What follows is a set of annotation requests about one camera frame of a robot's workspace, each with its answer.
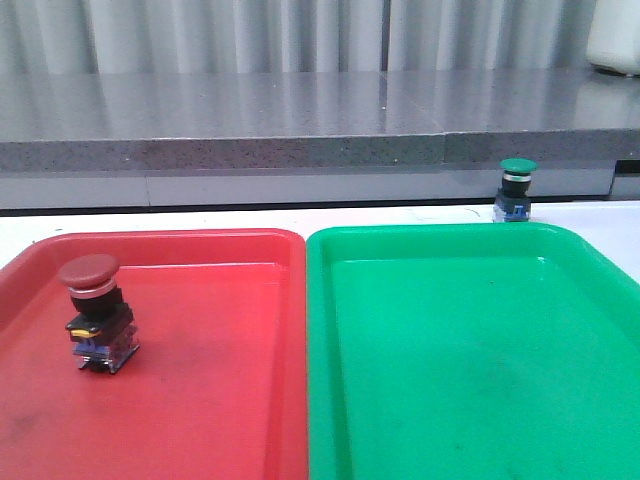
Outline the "green mushroom push button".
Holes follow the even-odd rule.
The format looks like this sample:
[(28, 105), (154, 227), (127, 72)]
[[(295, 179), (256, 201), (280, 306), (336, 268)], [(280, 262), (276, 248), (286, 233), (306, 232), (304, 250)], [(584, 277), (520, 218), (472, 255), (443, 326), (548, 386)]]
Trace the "green mushroom push button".
[(494, 202), (493, 221), (527, 222), (531, 213), (527, 192), (538, 165), (526, 158), (508, 158), (500, 162), (500, 167), (503, 173)]

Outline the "red mushroom push button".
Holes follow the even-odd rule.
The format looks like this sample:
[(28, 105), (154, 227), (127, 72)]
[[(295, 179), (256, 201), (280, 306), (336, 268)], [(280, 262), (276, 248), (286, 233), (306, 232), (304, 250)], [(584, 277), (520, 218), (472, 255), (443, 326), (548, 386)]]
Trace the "red mushroom push button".
[(95, 253), (58, 271), (76, 310), (65, 330), (81, 369), (114, 375), (140, 348), (133, 310), (116, 282), (119, 268), (115, 256)]

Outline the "green plastic tray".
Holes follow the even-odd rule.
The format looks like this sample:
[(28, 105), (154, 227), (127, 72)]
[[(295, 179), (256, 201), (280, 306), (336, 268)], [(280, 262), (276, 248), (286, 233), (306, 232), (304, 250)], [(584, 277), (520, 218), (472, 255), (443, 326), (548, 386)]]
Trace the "green plastic tray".
[(635, 479), (639, 286), (539, 223), (307, 243), (314, 479)]

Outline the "red plastic tray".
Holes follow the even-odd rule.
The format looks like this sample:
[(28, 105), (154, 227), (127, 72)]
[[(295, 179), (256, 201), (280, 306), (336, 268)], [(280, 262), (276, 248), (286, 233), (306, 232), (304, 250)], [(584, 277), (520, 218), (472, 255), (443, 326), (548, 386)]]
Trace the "red plastic tray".
[[(77, 367), (57, 273), (117, 257), (141, 347)], [(308, 476), (305, 243), (276, 229), (113, 232), (37, 242), (1, 271), (5, 479)]]

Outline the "grey stone counter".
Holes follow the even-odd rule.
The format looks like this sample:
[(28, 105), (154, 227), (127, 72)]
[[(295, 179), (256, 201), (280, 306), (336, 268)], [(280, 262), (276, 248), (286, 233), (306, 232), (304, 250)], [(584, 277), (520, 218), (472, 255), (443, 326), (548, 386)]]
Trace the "grey stone counter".
[(637, 199), (639, 82), (591, 69), (11, 74), (1, 206), (162, 210)]

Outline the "white rice cooker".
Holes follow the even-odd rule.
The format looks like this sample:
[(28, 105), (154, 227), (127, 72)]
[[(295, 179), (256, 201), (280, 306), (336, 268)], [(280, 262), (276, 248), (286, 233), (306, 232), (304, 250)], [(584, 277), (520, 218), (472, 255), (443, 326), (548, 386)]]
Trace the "white rice cooker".
[(639, 75), (639, 0), (597, 0), (586, 47), (594, 67)]

